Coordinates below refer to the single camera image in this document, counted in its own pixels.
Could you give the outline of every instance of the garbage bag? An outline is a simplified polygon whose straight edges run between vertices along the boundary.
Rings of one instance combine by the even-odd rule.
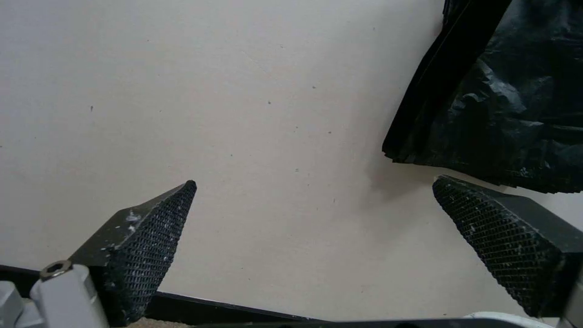
[[[446,1],[383,144],[394,162],[583,190],[583,2]]]

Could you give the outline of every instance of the dust speck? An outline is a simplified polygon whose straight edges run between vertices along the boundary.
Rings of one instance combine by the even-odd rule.
[[[140,220],[141,218],[142,218],[141,215],[139,215],[139,214],[138,215],[134,215],[134,212],[133,211],[130,211],[129,212],[129,215],[125,218],[125,220],[128,221],[128,222],[135,222],[135,221]]]

